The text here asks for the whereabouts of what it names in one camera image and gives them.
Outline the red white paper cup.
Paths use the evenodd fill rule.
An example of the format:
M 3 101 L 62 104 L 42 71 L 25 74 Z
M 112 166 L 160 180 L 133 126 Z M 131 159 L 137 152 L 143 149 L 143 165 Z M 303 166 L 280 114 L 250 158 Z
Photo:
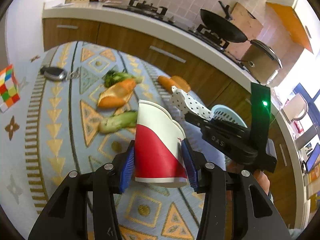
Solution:
M 139 100 L 135 136 L 135 181 L 162 187 L 187 185 L 181 154 L 185 132 L 162 106 Z

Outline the white polka dot box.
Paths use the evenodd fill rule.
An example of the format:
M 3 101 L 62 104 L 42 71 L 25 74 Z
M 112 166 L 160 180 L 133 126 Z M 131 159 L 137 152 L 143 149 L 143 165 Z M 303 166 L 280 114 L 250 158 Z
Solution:
M 169 101 L 183 116 L 187 113 L 193 113 L 208 121 L 212 119 L 213 113 L 184 90 L 172 86 L 171 91 L 172 94 Z

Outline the wooden kitchen cabinet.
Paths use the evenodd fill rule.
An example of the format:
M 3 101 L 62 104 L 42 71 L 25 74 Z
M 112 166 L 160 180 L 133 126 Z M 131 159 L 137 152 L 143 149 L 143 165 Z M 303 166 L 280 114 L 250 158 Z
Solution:
M 226 105 L 251 124 L 249 92 L 218 70 L 217 63 L 207 63 L 173 44 L 142 32 L 115 24 L 71 18 L 45 18 L 45 50 L 71 41 L 86 41 L 136 56 L 170 76 L 180 76 L 207 107 Z M 286 225 L 293 228 L 296 218 L 296 184 L 289 151 L 276 120 L 269 137 L 278 158 L 274 173 L 269 173 L 274 203 Z

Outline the light blue waste basket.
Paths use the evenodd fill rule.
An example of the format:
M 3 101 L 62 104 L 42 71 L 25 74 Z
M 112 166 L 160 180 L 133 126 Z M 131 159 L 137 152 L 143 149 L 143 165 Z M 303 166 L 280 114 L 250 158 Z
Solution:
M 243 127 L 247 127 L 242 118 L 231 108 L 225 105 L 215 105 L 211 109 L 212 118 L 216 120 L 228 121 Z

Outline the brown rice cooker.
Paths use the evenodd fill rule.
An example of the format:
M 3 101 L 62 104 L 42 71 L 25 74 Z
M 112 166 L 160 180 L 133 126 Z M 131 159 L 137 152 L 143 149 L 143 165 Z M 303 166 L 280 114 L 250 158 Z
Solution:
M 252 39 L 250 46 L 241 58 L 242 64 L 262 85 L 269 85 L 283 68 L 274 50 L 263 42 Z

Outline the bok choy stalk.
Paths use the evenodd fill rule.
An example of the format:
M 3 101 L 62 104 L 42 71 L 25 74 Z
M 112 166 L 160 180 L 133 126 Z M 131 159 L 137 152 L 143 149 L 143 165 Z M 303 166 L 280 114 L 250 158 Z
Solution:
M 123 128 L 135 128 L 138 112 L 125 111 L 123 113 L 104 118 L 100 121 L 98 130 L 100 133 L 108 134 L 117 132 Z

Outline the split bread roll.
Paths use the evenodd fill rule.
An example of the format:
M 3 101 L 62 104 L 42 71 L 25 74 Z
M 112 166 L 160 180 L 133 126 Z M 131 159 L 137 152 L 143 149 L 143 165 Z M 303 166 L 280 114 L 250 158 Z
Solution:
M 172 76 L 171 78 L 166 76 L 159 76 L 157 78 L 158 83 L 168 92 L 172 93 L 172 86 L 182 89 L 186 93 L 191 90 L 189 84 L 180 76 Z

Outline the white countertop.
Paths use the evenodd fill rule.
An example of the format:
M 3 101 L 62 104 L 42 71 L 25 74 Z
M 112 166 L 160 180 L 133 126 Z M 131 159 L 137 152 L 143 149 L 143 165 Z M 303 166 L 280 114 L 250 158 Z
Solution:
M 216 49 L 199 39 L 153 18 L 125 10 L 103 7 L 97 3 L 79 3 L 65 7 L 44 9 L 42 17 L 43 19 L 71 18 L 115 24 L 120 27 L 126 27 L 160 38 L 165 42 L 192 53 L 207 63 L 217 63 L 218 70 L 230 76 L 233 81 L 247 90 L 250 94 L 250 84 L 254 79 L 247 71 L 240 69 L 225 55 L 222 55 Z M 276 102 L 272 104 L 271 109 L 286 142 L 294 172 L 297 201 L 294 227 L 304 228 L 309 220 L 310 202 L 307 198 L 307 192 L 304 186 L 303 173 L 300 167 L 300 156 L 296 149 L 284 112 Z

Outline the patterned blue tablecloth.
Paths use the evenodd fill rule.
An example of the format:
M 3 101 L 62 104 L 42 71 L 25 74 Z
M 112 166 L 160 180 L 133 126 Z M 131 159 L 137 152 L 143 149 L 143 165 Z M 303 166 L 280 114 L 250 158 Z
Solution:
M 80 68 L 80 76 L 51 81 L 41 75 L 43 66 Z M 103 118 L 136 110 L 140 99 L 179 117 L 156 83 L 161 71 L 114 49 L 69 42 L 13 67 L 20 100 L 1 113 L 1 208 L 23 238 L 69 172 L 94 172 L 134 139 L 134 128 L 100 133 Z M 111 69 L 141 76 L 143 82 L 123 107 L 98 109 L 103 77 Z M 123 239 L 195 239 L 204 195 L 188 186 L 169 189 L 133 181 L 114 201 Z

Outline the wooden cutting board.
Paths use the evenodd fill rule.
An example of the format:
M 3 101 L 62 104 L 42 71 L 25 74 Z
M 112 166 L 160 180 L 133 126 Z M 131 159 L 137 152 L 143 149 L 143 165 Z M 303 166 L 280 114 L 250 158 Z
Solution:
M 248 38 L 256 39 L 263 29 L 263 25 L 240 3 L 236 3 L 231 12 L 231 23 L 237 26 Z M 230 43 L 227 51 L 235 58 L 241 59 L 250 47 L 250 42 Z

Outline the black wok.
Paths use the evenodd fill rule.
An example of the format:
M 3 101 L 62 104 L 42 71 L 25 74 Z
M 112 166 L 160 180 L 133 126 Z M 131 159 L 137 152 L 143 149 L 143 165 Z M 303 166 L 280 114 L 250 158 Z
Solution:
M 225 13 L 225 17 L 219 16 L 206 9 L 200 9 L 201 20 L 207 29 L 216 33 L 220 38 L 228 42 L 244 43 L 248 41 L 247 36 L 233 23 L 230 12 L 230 6 L 224 5 L 219 1 L 221 8 Z

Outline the orange bread piece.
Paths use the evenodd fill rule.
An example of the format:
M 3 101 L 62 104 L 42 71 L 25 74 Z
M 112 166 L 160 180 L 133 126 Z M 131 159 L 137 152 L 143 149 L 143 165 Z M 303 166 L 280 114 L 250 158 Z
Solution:
M 109 109 L 124 106 L 129 101 L 136 85 L 134 79 L 116 83 L 100 94 L 97 107 Z

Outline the black gas stove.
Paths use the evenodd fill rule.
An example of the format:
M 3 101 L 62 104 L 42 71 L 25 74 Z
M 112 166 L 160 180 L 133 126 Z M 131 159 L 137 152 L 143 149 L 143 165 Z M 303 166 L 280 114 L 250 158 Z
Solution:
M 232 42 L 228 42 L 220 38 L 216 33 L 211 31 L 210 29 L 207 29 L 203 22 L 198 25 L 189 26 L 178 21 L 178 19 L 176 19 L 174 15 L 169 15 L 168 9 L 166 7 L 155 7 L 152 3 L 147 3 L 147 1 L 141 2 L 139 0 L 130 0 L 127 4 L 104 3 L 103 7 L 134 12 L 136 14 L 150 17 L 171 25 L 210 45 L 218 52 L 233 61 L 241 69 L 246 69 L 241 60 L 235 58 L 232 54 L 227 52 L 227 47 Z

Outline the rubik's cube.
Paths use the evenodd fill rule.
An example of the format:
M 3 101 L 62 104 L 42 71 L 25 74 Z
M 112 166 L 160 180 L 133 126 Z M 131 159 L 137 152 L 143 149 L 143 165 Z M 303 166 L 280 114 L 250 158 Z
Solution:
M 20 95 L 13 65 L 1 70 L 0 75 L 0 109 L 4 113 L 20 100 Z

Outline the green broccoli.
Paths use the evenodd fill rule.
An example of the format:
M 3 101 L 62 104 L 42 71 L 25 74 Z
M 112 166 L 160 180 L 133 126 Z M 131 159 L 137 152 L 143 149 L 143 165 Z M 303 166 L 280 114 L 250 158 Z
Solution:
M 124 81 L 126 79 L 133 79 L 133 80 L 135 80 L 135 82 L 137 84 L 143 82 L 143 78 L 141 76 L 134 76 L 134 75 L 129 74 L 125 71 L 118 72 L 113 69 L 109 70 L 103 77 L 104 86 L 106 88 L 109 88 L 109 87 L 115 85 L 116 83 L 119 83 L 119 82 Z

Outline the black car key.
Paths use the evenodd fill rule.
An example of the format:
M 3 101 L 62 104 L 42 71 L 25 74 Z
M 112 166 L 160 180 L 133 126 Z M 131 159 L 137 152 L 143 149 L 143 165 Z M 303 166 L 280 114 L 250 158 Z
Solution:
M 66 82 L 68 80 L 78 78 L 80 76 L 80 68 L 77 68 L 75 71 L 68 72 L 60 67 L 43 66 L 40 69 L 40 73 L 48 80 L 55 82 Z

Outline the orange wall cabinet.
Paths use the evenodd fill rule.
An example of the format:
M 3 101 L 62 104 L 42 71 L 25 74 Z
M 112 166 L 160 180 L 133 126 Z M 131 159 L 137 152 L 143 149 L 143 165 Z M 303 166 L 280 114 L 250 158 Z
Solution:
M 281 19 L 292 41 L 314 53 L 310 31 L 306 25 L 309 17 L 304 0 L 267 0 L 266 4 Z

